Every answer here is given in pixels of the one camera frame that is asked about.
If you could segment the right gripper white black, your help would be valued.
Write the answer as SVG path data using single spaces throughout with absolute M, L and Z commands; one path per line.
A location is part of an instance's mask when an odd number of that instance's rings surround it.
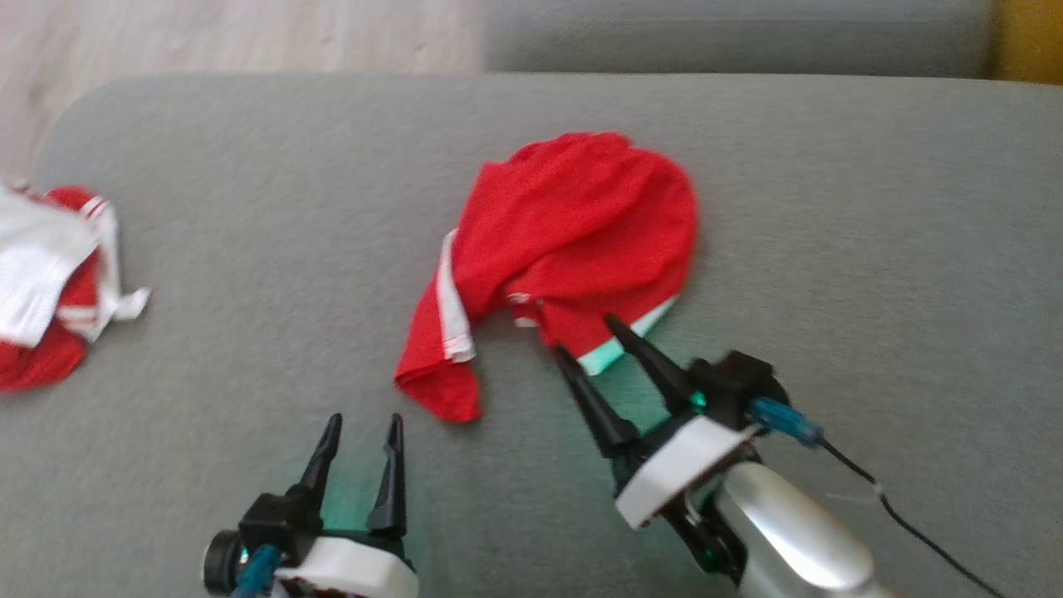
M 672 415 L 701 410 L 701 393 L 688 372 L 619 317 L 606 314 L 609 331 L 637 360 Z M 634 530 L 664 519 L 702 573 L 727 576 L 743 586 L 750 561 L 761 557 L 761 533 L 754 522 L 756 501 L 749 477 L 758 424 L 732 430 L 695 415 L 665 425 L 664 435 L 642 435 L 631 421 L 608 405 L 578 360 L 561 344 L 554 361 L 580 410 L 601 457 L 611 459 L 615 511 Z

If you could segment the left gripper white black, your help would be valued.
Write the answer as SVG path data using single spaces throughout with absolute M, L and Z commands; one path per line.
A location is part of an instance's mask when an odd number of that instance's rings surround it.
M 341 413 L 326 421 L 300 485 L 324 499 L 331 463 L 340 444 Z M 404 421 L 394 414 L 385 439 L 386 464 L 370 532 L 337 532 L 314 541 L 299 565 L 277 568 L 277 597 L 418 597 L 420 581 L 406 559 L 407 531 Z

